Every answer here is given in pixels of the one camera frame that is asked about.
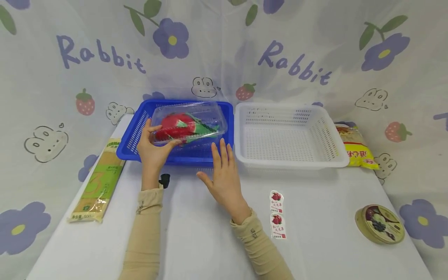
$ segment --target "dragon fruit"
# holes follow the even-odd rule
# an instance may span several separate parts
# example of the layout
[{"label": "dragon fruit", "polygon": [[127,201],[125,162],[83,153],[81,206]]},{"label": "dragon fruit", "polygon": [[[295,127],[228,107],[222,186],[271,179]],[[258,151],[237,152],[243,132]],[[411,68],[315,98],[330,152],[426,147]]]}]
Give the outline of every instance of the dragon fruit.
[{"label": "dragon fruit", "polygon": [[218,127],[211,128],[200,119],[188,113],[170,114],[162,122],[162,129],[155,133],[157,141],[181,139],[183,144],[196,140],[199,135],[210,134]]}]

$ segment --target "beige arm sleeve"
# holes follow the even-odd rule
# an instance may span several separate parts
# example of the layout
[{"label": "beige arm sleeve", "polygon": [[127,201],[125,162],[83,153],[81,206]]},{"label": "beige arm sleeve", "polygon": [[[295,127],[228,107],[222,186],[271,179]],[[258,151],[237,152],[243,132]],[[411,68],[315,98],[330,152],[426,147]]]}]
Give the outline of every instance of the beige arm sleeve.
[{"label": "beige arm sleeve", "polygon": [[155,280],[160,266],[160,211],[164,189],[138,194],[138,209],[119,280]]},{"label": "beige arm sleeve", "polygon": [[252,267],[261,280],[293,280],[280,252],[263,231],[257,214],[251,209],[252,215],[244,220],[242,225],[230,221],[232,228],[246,249]]}]

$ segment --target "pasta package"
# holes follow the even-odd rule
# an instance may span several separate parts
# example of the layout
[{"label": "pasta package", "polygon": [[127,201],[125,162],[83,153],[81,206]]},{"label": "pasta package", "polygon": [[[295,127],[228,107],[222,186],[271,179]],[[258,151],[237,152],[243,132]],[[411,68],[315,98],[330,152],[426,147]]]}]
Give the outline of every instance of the pasta package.
[{"label": "pasta package", "polygon": [[124,160],[116,155],[120,139],[111,138],[68,222],[97,221],[102,223],[104,213],[121,175]]},{"label": "pasta package", "polygon": [[348,166],[361,166],[368,169],[379,169],[372,152],[367,147],[358,127],[353,122],[335,123],[337,131],[344,142],[350,158]]}]

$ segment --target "left hand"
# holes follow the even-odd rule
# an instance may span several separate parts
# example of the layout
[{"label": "left hand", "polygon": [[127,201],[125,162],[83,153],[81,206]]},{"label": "left hand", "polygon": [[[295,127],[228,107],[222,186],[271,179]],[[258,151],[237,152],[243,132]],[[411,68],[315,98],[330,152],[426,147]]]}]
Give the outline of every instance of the left hand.
[{"label": "left hand", "polygon": [[151,119],[146,121],[143,127],[140,141],[137,144],[138,154],[142,161],[142,190],[153,189],[158,187],[158,177],[160,170],[165,164],[171,150],[182,143],[180,140],[170,141],[162,147],[154,146],[154,134],[162,126],[151,126]]}]

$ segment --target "purple flower print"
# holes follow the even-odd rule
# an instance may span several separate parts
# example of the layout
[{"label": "purple flower print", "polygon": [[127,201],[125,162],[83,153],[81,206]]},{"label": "purple flower print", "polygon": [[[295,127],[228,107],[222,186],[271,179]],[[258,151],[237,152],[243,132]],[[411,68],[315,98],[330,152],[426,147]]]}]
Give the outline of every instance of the purple flower print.
[{"label": "purple flower print", "polygon": [[400,215],[412,238],[421,239],[432,248],[445,247],[444,236],[448,236],[448,218],[437,215],[431,202],[416,199],[412,201],[412,205],[403,205],[400,208]]},{"label": "purple flower print", "polygon": [[264,0],[263,11],[268,15],[276,13],[283,4],[284,0]]},{"label": "purple flower print", "polygon": [[89,155],[84,159],[84,167],[81,168],[78,172],[78,180],[80,182],[84,182],[84,180],[87,178],[87,175],[89,175],[90,168],[92,168],[98,159],[97,155]]},{"label": "purple flower print", "polygon": [[361,69],[363,71],[383,70],[392,63],[396,55],[407,48],[409,42],[410,38],[402,36],[401,33],[389,36],[383,42],[367,50]]},{"label": "purple flower print", "polygon": [[0,255],[15,255],[33,244],[39,232],[48,227],[51,216],[44,213],[45,205],[32,202],[22,210],[7,210],[0,214]]},{"label": "purple flower print", "polygon": [[187,27],[181,22],[173,22],[169,18],[164,18],[159,28],[154,31],[152,38],[159,46],[160,52],[164,57],[172,58],[186,58],[189,50],[187,45],[188,40]]},{"label": "purple flower print", "polygon": [[143,96],[143,100],[148,100],[148,99],[165,99],[165,96],[158,92],[158,91],[154,91],[151,95],[145,93]]},{"label": "purple flower print", "polygon": [[24,10],[30,7],[30,0],[6,0],[13,8]]}]

